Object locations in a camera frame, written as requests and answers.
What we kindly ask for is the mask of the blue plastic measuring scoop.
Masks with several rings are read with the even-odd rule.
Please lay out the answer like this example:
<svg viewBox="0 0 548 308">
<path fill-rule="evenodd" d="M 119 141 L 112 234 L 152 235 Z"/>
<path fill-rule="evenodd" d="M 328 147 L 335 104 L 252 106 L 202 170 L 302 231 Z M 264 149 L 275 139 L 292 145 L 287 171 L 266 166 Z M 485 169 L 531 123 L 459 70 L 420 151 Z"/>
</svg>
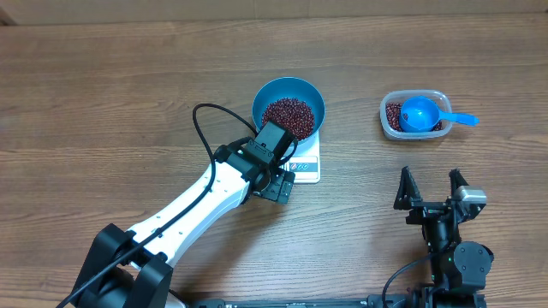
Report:
<svg viewBox="0 0 548 308">
<path fill-rule="evenodd" d="M 432 131 L 441 121 L 456 122 L 474 127 L 480 123 L 478 117 L 462 113 L 442 111 L 430 98 L 411 97 L 404 102 L 399 116 L 399 125 L 407 133 L 424 133 Z"/>
</svg>

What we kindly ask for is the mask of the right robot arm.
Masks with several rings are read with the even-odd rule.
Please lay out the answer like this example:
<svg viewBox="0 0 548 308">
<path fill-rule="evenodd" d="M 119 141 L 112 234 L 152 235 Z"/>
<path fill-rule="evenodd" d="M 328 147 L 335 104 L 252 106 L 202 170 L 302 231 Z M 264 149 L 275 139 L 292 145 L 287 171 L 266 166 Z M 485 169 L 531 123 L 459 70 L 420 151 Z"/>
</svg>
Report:
<svg viewBox="0 0 548 308">
<path fill-rule="evenodd" d="M 408 212 L 408 225 L 421 226 L 428 253 L 389 278 L 381 293 L 384 307 L 389 305 L 387 291 L 395 278 L 423 262 L 430 264 L 432 281 L 409 290 L 395 307 L 486 306 L 479 291 L 485 288 L 494 253 L 480 243 L 462 240 L 459 225 L 479 215 L 487 196 L 482 188 L 469 185 L 459 169 L 452 169 L 449 178 L 450 195 L 445 201 L 425 201 L 409 167 L 402 168 L 393 208 Z"/>
</svg>

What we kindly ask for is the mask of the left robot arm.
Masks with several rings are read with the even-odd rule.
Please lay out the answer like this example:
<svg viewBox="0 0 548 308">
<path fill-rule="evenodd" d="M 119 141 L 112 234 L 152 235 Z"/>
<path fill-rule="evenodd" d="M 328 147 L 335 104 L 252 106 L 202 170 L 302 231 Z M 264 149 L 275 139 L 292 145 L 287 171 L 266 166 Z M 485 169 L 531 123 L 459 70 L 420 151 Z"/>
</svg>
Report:
<svg viewBox="0 0 548 308">
<path fill-rule="evenodd" d="M 284 204 L 294 175 L 282 141 L 239 139 L 211 154 L 206 172 L 160 212 L 129 230 L 114 224 L 93 240 L 72 293 L 61 306 L 183 307 L 170 291 L 185 251 L 226 212 L 256 194 Z"/>
</svg>

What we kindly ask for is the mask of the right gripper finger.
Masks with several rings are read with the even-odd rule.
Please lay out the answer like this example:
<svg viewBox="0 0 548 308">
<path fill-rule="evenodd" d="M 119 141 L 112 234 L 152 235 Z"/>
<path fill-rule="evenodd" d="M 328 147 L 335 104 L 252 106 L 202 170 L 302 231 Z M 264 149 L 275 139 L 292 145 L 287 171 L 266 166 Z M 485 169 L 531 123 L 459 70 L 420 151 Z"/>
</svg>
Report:
<svg viewBox="0 0 548 308">
<path fill-rule="evenodd" d="M 398 191 L 393 204 L 395 210 L 412 210 L 422 197 L 420 190 L 412 176 L 409 166 L 402 168 Z"/>
<path fill-rule="evenodd" d="M 449 178 L 450 178 L 450 191 L 452 193 L 455 193 L 459 187 L 468 185 L 467 181 L 464 179 L 459 169 L 452 169 L 449 172 Z"/>
</svg>

